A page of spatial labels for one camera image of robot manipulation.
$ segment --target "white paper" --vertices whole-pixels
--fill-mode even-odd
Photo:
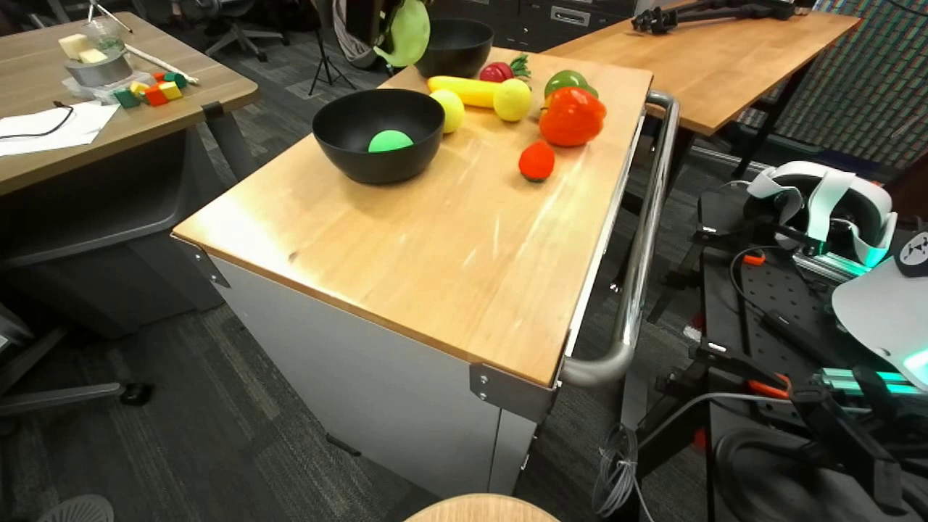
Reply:
[[[117,110],[119,104],[80,103],[80,104],[73,104],[70,116],[66,116],[66,109],[5,116],[0,119],[0,157],[88,145],[95,141],[101,129],[106,129]]]

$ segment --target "metal handle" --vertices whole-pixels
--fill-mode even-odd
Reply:
[[[647,273],[649,273],[649,261],[652,261],[652,245],[656,245],[656,232],[657,232],[657,220],[660,220],[669,154],[672,154],[672,141],[676,141],[676,125],[679,125],[676,99],[669,99],[663,94],[649,94],[647,103],[663,109],[663,129],[657,136],[657,164],[652,164],[652,168],[649,168],[643,210],[640,210],[633,255],[626,264],[621,322],[611,335],[611,348],[604,361],[565,361],[563,381],[572,386],[592,389],[592,386],[618,384],[634,361],[643,288],[647,288]]]

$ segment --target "black bowl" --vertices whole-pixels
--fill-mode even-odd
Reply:
[[[425,56],[415,64],[420,77],[463,77],[472,78],[488,61],[494,32],[476,20],[433,20]]]
[[[324,104],[314,119],[314,136],[324,157],[350,181],[394,186],[418,178],[440,145],[444,110],[415,90],[360,90]],[[379,132],[402,132],[411,145],[369,154]]]

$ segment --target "wooden table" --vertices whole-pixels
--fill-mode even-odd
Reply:
[[[119,110],[109,119],[109,125],[95,136],[95,142],[85,148],[0,157],[0,194],[25,188],[48,178],[66,175],[73,168],[89,165],[95,161],[130,151],[141,142],[154,142],[160,136],[185,132],[198,123],[208,123],[225,161],[238,165],[238,171],[249,168],[246,165],[249,161],[243,157],[243,151],[249,148],[235,132],[235,119],[228,119],[228,110],[251,103],[259,88],[249,78],[175,41],[170,36],[160,32],[157,26],[151,26],[148,20],[130,12],[119,12],[117,19],[134,30],[130,36],[134,48],[170,61],[182,72],[198,77],[201,88],[189,88],[179,103],[170,103],[163,109]],[[66,71],[63,71],[63,54],[59,48],[59,39],[76,36],[80,30],[85,30],[85,20],[0,39],[0,71],[3,71],[0,116],[47,110],[51,109],[51,103],[76,103],[61,84],[66,78]],[[135,71],[160,71],[138,59],[130,59],[130,64]]]
[[[652,71],[656,90],[682,109],[676,141],[682,161],[692,136],[713,136],[771,88],[794,78],[784,90],[791,94],[800,81],[797,72],[858,25],[858,19],[813,12],[788,20],[684,25],[669,36],[643,36],[633,30],[633,20],[623,20],[553,48],[552,56]],[[766,141],[786,103],[788,96],[776,99],[756,142]]]
[[[615,84],[604,133],[515,171],[536,123],[467,110],[424,178],[372,188],[314,136],[175,230],[327,436],[433,494],[510,491],[610,241],[649,72],[534,56]],[[415,71],[385,88],[424,90]]]

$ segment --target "white vr headset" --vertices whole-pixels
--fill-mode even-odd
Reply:
[[[753,200],[776,199],[781,226],[791,226],[802,212],[800,236],[820,251],[818,264],[843,273],[843,278],[869,273],[889,251],[895,232],[895,212],[889,194],[849,171],[818,164],[786,164],[766,168],[749,184]],[[853,254],[831,254],[829,232],[843,226]]]

